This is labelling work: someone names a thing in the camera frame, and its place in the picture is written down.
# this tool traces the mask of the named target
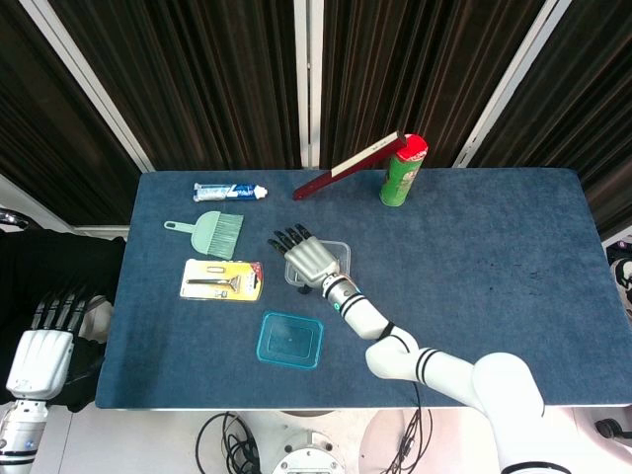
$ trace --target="red book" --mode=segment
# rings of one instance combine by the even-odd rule
[[[353,156],[340,165],[335,166],[330,171],[323,173],[318,178],[294,190],[292,198],[294,200],[305,199],[313,195],[321,188],[335,183],[345,176],[355,173],[357,170],[368,168],[373,163],[383,160],[406,146],[406,138],[400,131],[394,131],[390,135],[373,143],[368,148],[364,148],[357,155]]]

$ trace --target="red lid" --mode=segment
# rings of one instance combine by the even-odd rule
[[[401,161],[422,161],[428,153],[428,144],[418,135],[406,134],[406,146],[397,152]]]

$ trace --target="brush bristles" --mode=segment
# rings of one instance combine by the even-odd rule
[[[220,214],[207,253],[226,260],[232,259],[243,221],[243,215]]]

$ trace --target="toothpaste tube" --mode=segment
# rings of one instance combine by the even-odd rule
[[[265,198],[268,190],[259,185],[201,185],[194,184],[194,201],[255,200]]]

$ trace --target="blue plastic container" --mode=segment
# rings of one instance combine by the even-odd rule
[[[311,370],[320,359],[323,324],[316,319],[266,311],[257,357],[261,362]]]

